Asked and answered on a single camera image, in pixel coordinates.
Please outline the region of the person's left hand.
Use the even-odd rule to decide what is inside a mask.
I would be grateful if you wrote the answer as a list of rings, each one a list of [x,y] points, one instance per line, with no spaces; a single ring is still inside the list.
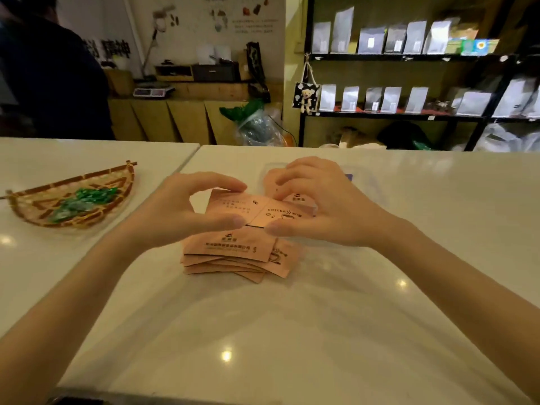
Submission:
[[[244,192],[247,185],[216,172],[175,173],[125,218],[118,230],[138,251],[170,245],[200,234],[192,232],[192,216],[196,212],[190,198],[215,188]]]

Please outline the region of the person's right hand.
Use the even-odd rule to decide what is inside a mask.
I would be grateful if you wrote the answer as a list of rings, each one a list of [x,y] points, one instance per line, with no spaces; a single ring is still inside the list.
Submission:
[[[330,160],[302,157],[288,163],[275,180],[273,198],[283,200],[291,194],[310,197],[316,214],[310,220],[314,240],[343,246],[376,249],[400,219],[372,202]]]

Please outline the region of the pink printed paper sleeve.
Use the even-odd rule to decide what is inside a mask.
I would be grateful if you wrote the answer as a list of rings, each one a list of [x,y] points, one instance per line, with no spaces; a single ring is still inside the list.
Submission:
[[[276,220],[307,220],[315,216],[314,207],[220,189],[212,190],[205,212],[236,214],[245,219],[247,226],[256,228],[265,228]]]

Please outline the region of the person's right forearm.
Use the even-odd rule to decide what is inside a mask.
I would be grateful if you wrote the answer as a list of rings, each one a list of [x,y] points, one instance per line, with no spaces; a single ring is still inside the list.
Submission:
[[[383,220],[373,248],[532,401],[540,404],[540,308],[399,217]]]

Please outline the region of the person's left forearm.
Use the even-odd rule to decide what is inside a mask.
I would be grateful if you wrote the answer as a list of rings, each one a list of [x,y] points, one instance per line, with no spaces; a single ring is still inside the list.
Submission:
[[[0,338],[0,405],[44,404],[145,243],[113,231]]]

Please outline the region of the pile of pink paper packets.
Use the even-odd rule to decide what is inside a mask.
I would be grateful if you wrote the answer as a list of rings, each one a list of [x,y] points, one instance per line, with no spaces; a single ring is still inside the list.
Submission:
[[[266,274],[286,279],[302,255],[299,244],[244,227],[189,237],[180,262],[186,274],[232,272],[259,284]]]

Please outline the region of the clear plastic tray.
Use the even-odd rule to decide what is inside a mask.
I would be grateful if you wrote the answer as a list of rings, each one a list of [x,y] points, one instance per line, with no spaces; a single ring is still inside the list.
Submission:
[[[256,193],[270,197],[274,189],[271,188],[272,182],[269,175],[276,174],[274,170],[283,169],[286,165],[287,163],[267,163],[264,165],[259,175],[258,183],[256,184]],[[370,198],[371,201],[381,205],[386,203],[386,196],[381,189],[379,181],[370,170],[365,167],[341,163],[339,166],[348,180]],[[314,211],[316,210],[316,204],[313,199],[304,195],[290,195],[285,201],[298,204],[304,208],[312,208]]]

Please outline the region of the green and clear plastic bag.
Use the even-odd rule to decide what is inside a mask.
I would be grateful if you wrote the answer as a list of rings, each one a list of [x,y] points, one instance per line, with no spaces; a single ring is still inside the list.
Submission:
[[[233,108],[220,107],[219,112],[235,124],[235,137],[243,146],[286,147],[278,124],[265,112],[263,100],[250,100]]]

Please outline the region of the brown paper bundle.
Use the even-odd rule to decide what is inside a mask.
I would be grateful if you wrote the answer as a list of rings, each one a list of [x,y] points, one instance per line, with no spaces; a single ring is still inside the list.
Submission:
[[[351,126],[345,126],[336,133],[338,149],[386,149],[386,145],[376,138]]]

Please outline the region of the wooden counter cabinet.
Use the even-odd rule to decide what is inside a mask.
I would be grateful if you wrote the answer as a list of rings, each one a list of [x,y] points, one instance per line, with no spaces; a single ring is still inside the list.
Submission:
[[[220,108],[244,106],[248,82],[172,82],[165,98],[136,98],[129,71],[105,69],[112,131],[118,141],[187,142],[239,145],[234,122]]]

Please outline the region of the hanging teddy bear picture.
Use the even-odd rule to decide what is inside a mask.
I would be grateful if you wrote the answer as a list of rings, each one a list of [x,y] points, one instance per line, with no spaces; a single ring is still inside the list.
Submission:
[[[297,82],[294,87],[292,107],[299,109],[307,116],[315,114],[320,98],[322,85],[308,82]]]

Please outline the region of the heap of green wrapped candies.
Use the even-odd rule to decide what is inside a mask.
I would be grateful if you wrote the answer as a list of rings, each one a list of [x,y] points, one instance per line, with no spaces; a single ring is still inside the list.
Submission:
[[[120,193],[121,190],[117,187],[80,188],[74,195],[69,195],[61,200],[59,206],[54,209],[47,220],[52,224],[59,224],[75,217],[81,217],[97,210],[98,207],[111,204]]]

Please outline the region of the digital kitchen scale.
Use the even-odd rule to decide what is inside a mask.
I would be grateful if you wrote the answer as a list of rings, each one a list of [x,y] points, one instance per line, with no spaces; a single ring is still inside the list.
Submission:
[[[136,84],[132,96],[139,99],[167,99],[175,90],[166,82],[141,82]]]

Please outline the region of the black box appliance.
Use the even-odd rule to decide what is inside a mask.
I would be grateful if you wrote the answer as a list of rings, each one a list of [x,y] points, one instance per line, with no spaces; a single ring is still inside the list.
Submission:
[[[231,61],[216,65],[191,66],[194,82],[240,82],[238,63]]]

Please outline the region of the black hanging bag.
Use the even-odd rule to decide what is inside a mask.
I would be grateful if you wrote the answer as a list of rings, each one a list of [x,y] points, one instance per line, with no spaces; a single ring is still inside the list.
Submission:
[[[266,84],[266,76],[262,65],[260,45],[250,41],[246,45],[246,58],[251,80],[248,82],[248,94],[252,99],[260,99],[264,103],[271,103],[271,94]]]

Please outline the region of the small wooden drawer box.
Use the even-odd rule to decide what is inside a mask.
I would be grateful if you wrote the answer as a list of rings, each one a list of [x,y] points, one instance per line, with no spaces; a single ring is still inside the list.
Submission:
[[[191,65],[157,65],[155,72],[157,81],[194,82]]]

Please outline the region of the row of silver foil pouches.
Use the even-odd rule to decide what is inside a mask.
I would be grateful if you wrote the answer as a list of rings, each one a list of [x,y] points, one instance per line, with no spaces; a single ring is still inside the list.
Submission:
[[[354,7],[336,12],[333,21],[314,22],[312,54],[444,55],[458,17],[442,21],[411,21],[380,27],[363,27],[353,37]]]
[[[494,110],[488,111],[501,81],[501,76],[490,76],[476,88],[451,87],[439,98],[430,96],[428,87],[412,87],[408,95],[402,94],[401,87],[371,87],[366,89],[363,101],[357,87],[347,87],[341,102],[336,100],[336,85],[323,85],[315,116],[412,115],[434,120],[438,116],[480,118],[489,115],[496,120],[540,121],[540,80],[525,74],[513,76]]]

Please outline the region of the woven bamboo basket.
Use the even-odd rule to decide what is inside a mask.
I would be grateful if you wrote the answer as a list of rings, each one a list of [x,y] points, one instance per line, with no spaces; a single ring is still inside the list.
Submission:
[[[14,192],[7,190],[0,200],[6,200],[14,214],[23,221],[44,228],[86,229],[114,216],[125,204],[132,192],[136,179],[136,161],[105,170],[78,175],[54,183],[48,183],[27,190]],[[48,217],[59,206],[60,201],[74,195],[80,188],[114,188],[121,190],[111,204],[98,207],[81,217],[59,224],[48,222]]]

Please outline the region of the gooseneck stand lamp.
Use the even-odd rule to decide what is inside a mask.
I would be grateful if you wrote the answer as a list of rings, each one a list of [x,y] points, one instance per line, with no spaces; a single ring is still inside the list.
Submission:
[[[144,80],[151,78],[151,76],[147,74],[146,69],[150,60],[151,52],[153,48],[157,46],[158,33],[166,33],[169,27],[174,27],[178,24],[178,17],[171,13],[175,9],[176,6],[174,4],[170,4],[152,12],[152,36],[150,46],[145,53],[144,61],[141,67],[141,74]]]

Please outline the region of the black metal shelf unit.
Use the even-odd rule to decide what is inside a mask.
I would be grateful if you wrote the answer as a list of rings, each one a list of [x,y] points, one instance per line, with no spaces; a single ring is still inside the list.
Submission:
[[[304,0],[306,19],[305,40],[302,42],[307,69],[304,80],[312,72],[317,84],[336,85],[336,100],[341,102],[347,87],[357,87],[360,101],[367,88],[401,87],[408,95],[412,87],[428,87],[430,96],[446,95],[451,87],[476,88],[488,77],[501,76],[496,98],[488,111],[492,112],[509,80],[522,72],[520,66],[536,55],[540,62],[540,47],[532,51],[532,43],[540,42],[540,0]],[[458,17],[451,28],[452,38],[499,39],[495,53],[486,56],[462,55],[358,55],[312,54],[314,22],[333,21],[336,12],[354,7],[353,37],[363,27],[408,24],[411,21],[442,21]],[[316,147],[337,139],[336,133],[345,126],[359,129],[375,137],[393,122],[411,122],[422,129],[435,149],[448,148],[460,136],[465,151],[472,151],[485,127],[493,120],[438,116],[428,120],[412,115],[343,115],[307,116],[300,114],[299,142],[303,147]]]

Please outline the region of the white plastic bags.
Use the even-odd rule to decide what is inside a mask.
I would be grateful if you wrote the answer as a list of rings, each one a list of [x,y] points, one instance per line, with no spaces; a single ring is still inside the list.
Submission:
[[[540,153],[540,123],[491,123],[473,151]]]

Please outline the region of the colourful small boxes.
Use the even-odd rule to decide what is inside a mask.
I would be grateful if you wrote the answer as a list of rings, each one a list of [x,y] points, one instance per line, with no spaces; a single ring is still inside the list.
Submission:
[[[449,39],[445,54],[462,56],[486,56],[494,54],[499,39]]]

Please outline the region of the black lettering wall sign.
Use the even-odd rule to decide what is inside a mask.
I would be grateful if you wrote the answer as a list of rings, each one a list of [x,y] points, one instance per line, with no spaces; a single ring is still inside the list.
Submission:
[[[86,49],[98,61],[112,61],[115,57],[131,58],[131,46],[124,39],[83,38]]]

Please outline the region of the illustrated wall poster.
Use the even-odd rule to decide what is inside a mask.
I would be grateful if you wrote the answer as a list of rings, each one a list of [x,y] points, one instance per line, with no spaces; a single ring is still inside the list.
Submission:
[[[283,0],[203,0],[216,33],[271,34],[279,25]]]

